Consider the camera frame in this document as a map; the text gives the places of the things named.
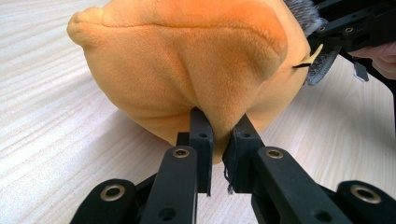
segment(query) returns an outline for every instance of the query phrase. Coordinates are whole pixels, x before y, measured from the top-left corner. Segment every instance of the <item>plush ear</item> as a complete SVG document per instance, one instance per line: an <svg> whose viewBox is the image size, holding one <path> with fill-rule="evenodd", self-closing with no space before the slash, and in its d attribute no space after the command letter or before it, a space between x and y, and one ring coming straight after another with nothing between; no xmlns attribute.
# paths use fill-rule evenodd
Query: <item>plush ear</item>
<svg viewBox="0 0 396 224"><path fill-rule="evenodd" d="M220 161L247 113L262 130L300 89L309 46L282 0L114 0L77 13L67 32L109 100L175 144L204 111Z"/></svg>

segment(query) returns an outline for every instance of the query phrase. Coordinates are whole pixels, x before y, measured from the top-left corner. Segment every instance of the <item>table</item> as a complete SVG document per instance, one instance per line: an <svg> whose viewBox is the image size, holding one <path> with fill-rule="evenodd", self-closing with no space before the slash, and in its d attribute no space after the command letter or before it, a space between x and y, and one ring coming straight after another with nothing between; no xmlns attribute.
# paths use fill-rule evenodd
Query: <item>table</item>
<svg viewBox="0 0 396 224"><path fill-rule="evenodd" d="M105 3L0 5L0 223L68 223L96 185L141 182L170 147L107 100L67 37L73 13ZM325 187L358 179L396 198L392 94L352 72L337 58L260 133L262 141L285 148ZM198 223L256 223L249 195L228 196L222 172L214 165L212 197L198 197Z"/></svg>

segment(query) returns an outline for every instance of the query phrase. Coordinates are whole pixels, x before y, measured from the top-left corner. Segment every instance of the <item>wood grain surface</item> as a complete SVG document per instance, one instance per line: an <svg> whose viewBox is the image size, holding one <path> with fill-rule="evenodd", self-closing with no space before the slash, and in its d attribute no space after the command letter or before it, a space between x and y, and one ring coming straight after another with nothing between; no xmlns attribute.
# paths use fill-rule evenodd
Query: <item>wood grain surface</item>
<svg viewBox="0 0 396 224"><path fill-rule="evenodd" d="M0 223L68 223L93 187L111 178L141 182L170 147L107 100L66 34L75 12L105 3L0 4ZM358 179L395 198L392 95L352 72L338 58L262 140L285 148L325 187ZM198 223L256 223L249 195L229 196L222 172L214 165L213 196L199 195Z"/></svg>

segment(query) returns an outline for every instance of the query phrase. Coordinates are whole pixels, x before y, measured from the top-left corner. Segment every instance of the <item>stuffed animal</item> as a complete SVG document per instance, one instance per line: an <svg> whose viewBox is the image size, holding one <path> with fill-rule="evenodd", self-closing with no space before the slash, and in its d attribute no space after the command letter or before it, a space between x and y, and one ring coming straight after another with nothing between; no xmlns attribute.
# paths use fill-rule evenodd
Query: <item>stuffed animal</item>
<svg viewBox="0 0 396 224"><path fill-rule="evenodd" d="M67 32L108 99L170 144L204 111L214 162L244 114L260 132L286 108L313 61L283 0L113 0Z"/></svg>

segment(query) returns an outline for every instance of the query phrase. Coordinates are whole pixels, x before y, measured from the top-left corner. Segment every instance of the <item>wooden table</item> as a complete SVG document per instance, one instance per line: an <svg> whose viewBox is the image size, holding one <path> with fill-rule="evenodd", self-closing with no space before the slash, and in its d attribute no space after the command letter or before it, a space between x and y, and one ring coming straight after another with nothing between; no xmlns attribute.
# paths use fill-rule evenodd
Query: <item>wooden table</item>
<svg viewBox="0 0 396 224"><path fill-rule="evenodd" d="M0 223L67 223L93 187L139 183L170 146L130 121L93 81L66 34L73 13L106 1L2 1L0 5ZM303 87L263 133L321 185L359 179L396 197L392 95L361 83L338 58L316 87ZM256 223L248 195L227 195L222 164L198 223Z"/></svg>

